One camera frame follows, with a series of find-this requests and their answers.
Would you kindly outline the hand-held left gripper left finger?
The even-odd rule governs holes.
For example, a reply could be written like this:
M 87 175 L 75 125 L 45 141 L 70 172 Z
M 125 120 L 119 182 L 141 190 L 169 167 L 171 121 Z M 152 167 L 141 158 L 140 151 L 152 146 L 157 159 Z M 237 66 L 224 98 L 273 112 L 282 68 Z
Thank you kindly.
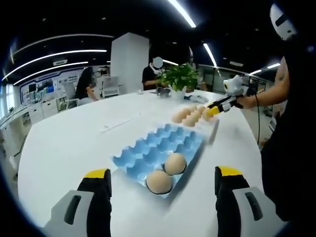
M 111 171 L 87 173 L 76 190 L 68 191 L 52 208 L 43 227 L 47 237 L 111 236 Z

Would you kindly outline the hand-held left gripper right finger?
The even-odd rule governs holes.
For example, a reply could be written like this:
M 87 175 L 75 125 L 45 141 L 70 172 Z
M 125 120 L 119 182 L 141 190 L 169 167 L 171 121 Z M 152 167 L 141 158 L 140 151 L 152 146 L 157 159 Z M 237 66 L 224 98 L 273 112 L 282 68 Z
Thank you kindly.
M 257 187 L 250 187 L 241 171 L 215 167 L 219 237 L 275 237 L 279 217 L 275 204 Z

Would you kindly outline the person's right hand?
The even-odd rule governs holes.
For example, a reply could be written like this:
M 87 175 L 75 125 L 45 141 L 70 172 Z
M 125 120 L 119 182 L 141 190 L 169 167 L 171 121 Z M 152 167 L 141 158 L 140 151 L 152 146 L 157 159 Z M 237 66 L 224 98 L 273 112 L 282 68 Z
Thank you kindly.
M 237 98 L 237 104 L 242 109 L 252 109 L 257 106 L 256 96 L 241 96 Z

